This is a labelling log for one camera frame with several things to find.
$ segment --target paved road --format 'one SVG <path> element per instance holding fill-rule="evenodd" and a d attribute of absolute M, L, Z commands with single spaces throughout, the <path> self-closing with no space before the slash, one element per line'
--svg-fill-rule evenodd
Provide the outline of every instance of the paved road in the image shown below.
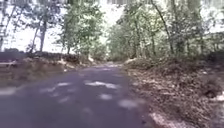
<path fill-rule="evenodd" d="M 103 65 L 0 90 L 0 128 L 143 128 L 129 84 Z"/>

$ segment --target sky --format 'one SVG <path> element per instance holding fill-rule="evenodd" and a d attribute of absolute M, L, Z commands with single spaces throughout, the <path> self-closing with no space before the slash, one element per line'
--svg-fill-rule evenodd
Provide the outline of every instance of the sky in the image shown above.
<path fill-rule="evenodd" d="M 117 8 L 116 5 L 112 5 L 112 4 L 107 4 L 107 0 L 101 0 L 100 1 L 100 6 L 101 6 L 101 10 L 105 13 L 104 14 L 104 31 L 106 31 L 109 27 L 111 27 L 113 24 L 116 23 L 116 21 L 120 18 L 120 16 L 122 15 L 122 11 L 123 11 L 123 7 Z M 7 11 L 11 12 L 12 7 L 9 7 Z M 214 12 L 216 13 L 216 19 L 222 19 L 224 16 L 222 13 L 218 13 L 220 12 L 220 10 L 217 10 L 216 8 L 214 8 L 213 6 L 209 6 L 208 8 L 204 8 L 201 11 L 201 15 L 202 17 L 206 20 L 209 16 L 210 12 Z M 9 31 L 8 33 L 10 33 L 10 31 L 12 31 L 13 29 L 13 25 L 10 24 L 9 25 Z M 215 27 L 213 27 L 210 31 L 211 32 L 217 32 L 217 31 L 223 31 L 224 28 L 222 25 L 216 25 Z M 45 36 L 45 43 L 44 43 L 44 51 L 48 51 L 48 52 L 61 52 L 61 47 L 58 47 L 55 44 L 52 44 L 53 42 L 55 42 L 57 39 L 59 39 L 59 36 L 57 35 L 52 35 L 53 33 L 60 33 L 61 29 L 59 26 L 56 26 L 53 29 L 48 29 L 46 36 Z M 15 39 L 13 38 L 8 38 L 7 43 L 3 45 L 3 49 L 4 48 L 17 48 L 19 50 L 26 50 L 26 47 L 28 44 L 30 44 L 33 40 L 35 34 L 35 30 L 31 29 L 31 28 L 27 28 L 26 30 L 21 30 L 19 32 L 17 32 L 15 34 Z M 102 43 L 105 43 L 107 38 L 105 37 L 101 37 L 100 38 Z M 40 44 L 40 39 L 36 38 L 36 45 L 37 45 L 37 49 L 39 49 L 39 44 Z"/>

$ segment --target roadside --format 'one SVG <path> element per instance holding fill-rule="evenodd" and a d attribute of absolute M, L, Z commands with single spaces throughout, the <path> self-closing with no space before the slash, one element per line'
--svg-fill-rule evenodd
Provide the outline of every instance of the roadside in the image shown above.
<path fill-rule="evenodd" d="M 136 59 L 123 67 L 133 78 L 133 91 L 148 101 L 148 115 L 160 126 L 221 128 L 224 117 L 221 64 L 203 59 L 156 63 Z"/>
<path fill-rule="evenodd" d="M 19 62 L 0 63 L 1 87 L 18 87 L 24 83 L 87 67 L 65 60 L 49 60 L 43 57 L 24 58 Z"/>

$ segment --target tree trunk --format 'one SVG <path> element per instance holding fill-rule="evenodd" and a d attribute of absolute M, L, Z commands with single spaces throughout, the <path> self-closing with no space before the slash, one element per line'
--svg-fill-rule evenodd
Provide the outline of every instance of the tree trunk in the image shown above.
<path fill-rule="evenodd" d="M 71 47 L 70 46 L 67 46 L 67 54 L 68 55 L 70 54 L 70 50 L 71 50 Z"/>
<path fill-rule="evenodd" d="M 47 31 L 47 17 L 44 16 L 44 19 L 43 19 L 43 30 L 41 32 L 41 38 L 40 38 L 40 52 L 43 51 L 44 39 L 45 39 L 46 31 Z"/>
<path fill-rule="evenodd" d="M 39 21 L 38 27 L 36 28 L 36 31 L 35 31 L 30 53 L 33 53 L 33 49 L 34 49 L 34 46 L 35 46 L 35 40 L 36 40 L 36 37 L 37 37 L 37 33 L 38 33 L 38 30 L 40 29 L 40 23 L 41 23 L 41 20 Z"/>
<path fill-rule="evenodd" d="M 162 12 L 159 10 L 158 6 L 154 3 L 153 0 L 151 0 L 151 4 L 156 9 L 156 11 L 158 12 L 158 14 L 159 14 L 159 16 L 160 16 L 160 18 L 161 18 L 161 20 L 163 22 L 166 34 L 168 36 L 168 42 L 169 42 L 169 45 L 170 45 L 170 52 L 171 52 L 171 54 L 174 54 L 173 42 L 170 40 L 170 33 L 169 33 L 169 30 L 168 30 L 168 26 L 166 24 L 166 21 L 165 21 L 163 15 L 162 15 Z"/>
<path fill-rule="evenodd" d="M 14 14 L 15 10 L 16 10 L 16 5 L 14 5 L 14 7 L 12 9 L 12 12 L 11 12 L 11 14 L 10 14 L 10 16 L 9 16 L 9 18 L 7 20 L 7 24 L 6 24 L 5 30 L 4 30 L 4 36 L 6 36 L 6 32 L 7 32 L 8 26 L 9 26 L 9 22 L 12 19 L 12 15 Z"/>
<path fill-rule="evenodd" d="M 17 21 L 16 21 L 16 25 L 15 25 L 15 28 L 13 29 L 13 33 L 15 33 L 16 32 L 16 30 L 17 30 L 17 26 L 18 26 L 18 22 L 20 21 L 20 19 L 21 19 L 21 17 L 22 17 L 22 13 L 23 13 L 23 11 L 24 11 L 24 8 L 25 7 L 23 7 L 22 9 L 21 9 L 21 11 L 19 12 L 19 17 L 18 17 L 18 19 L 17 19 Z"/>
<path fill-rule="evenodd" d="M 137 42 L 135 42 L 136 55 L 137 55 L 137 48 L 140 46 L 140 42 L 141 42 L 141 34 L 140 34 L 140 30 L 139 30 L 139 27 L 138 27 L 137 20 L 134 21 L 134 23 L 135 23 L 135 29 L 136 29 L 136 34 L 137 34 Z"/>
<path fill-rule="evenodd" d="M 152 41 L 152 53 L 153 53 L 154 56 L 156 56 L 156 47 L 155 47 L 154 35 L 151 36 L 151 41 Z"/>
<path fill-rule="evenodd" d="M 47 8 L 47 5 L 45 5 L 44 14 L 43 14 L 43 26 L 42 26 L 41 37 L 40 37 L 40 52 L 43 51 L 45 34 L 47 31 L 47 21 L 48 21 L 47 12 L 48 12 L 48 8 Z"/>

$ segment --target green foliage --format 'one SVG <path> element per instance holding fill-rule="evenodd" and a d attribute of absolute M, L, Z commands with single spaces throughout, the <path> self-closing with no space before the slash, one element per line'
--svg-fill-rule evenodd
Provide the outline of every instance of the green foliage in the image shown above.
<path fill-rule="evenodd" d="M 106 58 L 106 45 L 95 44 L 90 50 L 91 57 L 96 61 L 103 61 Z"/>
<path fill-rule="evenodd" d="M 126 5 L 109 32 L 110 57 L 155 59 L 216 51 L 222 47 L 218 40 L 223 34 L 208 33 L 215 25 L 214 16 L 201 17 L 199 0 L 171 0 L 165 9 L 153 0 L 147 5 L 141 1 Z"/>
<path fill-rule="evenodd" d="M 74 2 L 64 17 L 61 42 L 63 47 L 77 54 L 89 55 L 90 49 L 99 42 L 103 13 L 93 2 Z"/>

